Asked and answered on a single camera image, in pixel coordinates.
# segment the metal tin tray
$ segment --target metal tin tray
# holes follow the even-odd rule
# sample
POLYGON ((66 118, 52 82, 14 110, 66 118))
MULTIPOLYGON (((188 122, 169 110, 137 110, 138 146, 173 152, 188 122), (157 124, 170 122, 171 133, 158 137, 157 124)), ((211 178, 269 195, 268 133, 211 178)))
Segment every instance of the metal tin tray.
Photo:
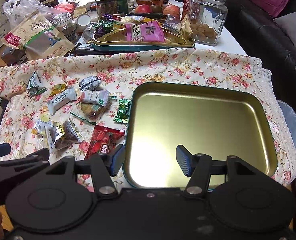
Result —
POLYGON ((92 38, 92 47, 99 51, 142 51, 149 49, 169 49, 169 48, 194 48, 195 42, 192 38, 185 40, 178 34, 162 30, 164 37, 171 43, 163 42, 140 42, 126 41, 126 28, 110 32, 100 38, 92 38))
MULTIPOLYGON (((147 82, 133 93, 123 171, 135 187, 185 187, 176 147, 214 160, 237 155, 268 176, 277 168, 270 127, 260 101, 228 89, 147 82)), ((210 188, 224 182, 212 175, 210 188)))

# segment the green drink can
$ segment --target green drink can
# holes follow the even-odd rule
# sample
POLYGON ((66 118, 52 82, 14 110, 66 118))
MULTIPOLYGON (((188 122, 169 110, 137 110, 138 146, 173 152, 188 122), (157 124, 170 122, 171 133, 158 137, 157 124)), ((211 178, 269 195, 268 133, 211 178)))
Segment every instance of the green drink can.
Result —
POLYGON ((117 0, 118 14, 128 14, 128 0, 117 0))

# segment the red drink can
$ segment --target red drink can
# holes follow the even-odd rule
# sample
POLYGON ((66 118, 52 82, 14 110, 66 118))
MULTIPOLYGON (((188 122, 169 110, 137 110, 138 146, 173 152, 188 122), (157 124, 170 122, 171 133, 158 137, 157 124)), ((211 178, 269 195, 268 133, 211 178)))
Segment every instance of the red drink can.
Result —
POLYGON ((189 2, 190 2, 190 0, 183 0, 183 9, 182 9, 181 20, 183 20, 185 15, 189 13, 189 2))

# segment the paper snack bag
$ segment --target paper snack bag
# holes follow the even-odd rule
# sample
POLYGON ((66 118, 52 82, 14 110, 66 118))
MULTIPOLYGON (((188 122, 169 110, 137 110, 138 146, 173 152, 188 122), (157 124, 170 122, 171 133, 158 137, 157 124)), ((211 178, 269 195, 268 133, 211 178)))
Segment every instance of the paper snack bag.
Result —
POLYGON ((9 47, 25 49, 29 60, 63 56, 74 47, 38 10, 1 41, 9 47))

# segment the floral tablecloth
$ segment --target floral tablecloth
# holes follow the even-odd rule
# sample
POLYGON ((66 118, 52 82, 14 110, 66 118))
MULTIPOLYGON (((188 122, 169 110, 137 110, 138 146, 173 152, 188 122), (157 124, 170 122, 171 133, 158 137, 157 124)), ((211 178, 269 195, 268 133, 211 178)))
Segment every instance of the floral tablecloth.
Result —
MULTIPOLYGON (((10 155, 0 160, 23 158, 42 148, 41 139, 31 134, 31 129, 40 114, 48 112, 47 101, 52 98, 50 89, 55 84, 74 86, 78 100, 63 106, 52 119, 63 122, 70 111, 81 113, 78 83, 90 75, 101 78, 100 88, 107 89, 118 98, 131 98, 138 85, 149 81, 212 86, 251 93, 262 103, 274 138, 278 168, 273 179, 286 186, 296 177, 296 149, 273 94, 270 71, 262 68, 260 59, 214 50, 167 49, 113 56, 54 57, 0 67, 0 97, 10 100, 1 122, 0 143, 8 142, 12 149, 10 155), (49 90, 29 98, 27 82, 34 71, 49 90)), ((125 130, 125 125, 113 122, 117 108, 116 101, 97 123, 125 130)), ((85 141, 52 154, 50 163, 71 154, 77 160, 82 160, 87 152, 93 125, 70 116, 85 141)), ((81 184, 91 187, 89 175, 83 175, 79 180, 81 184)), ((118 189, 127 184, 122 171, 113 180, 118 189)))

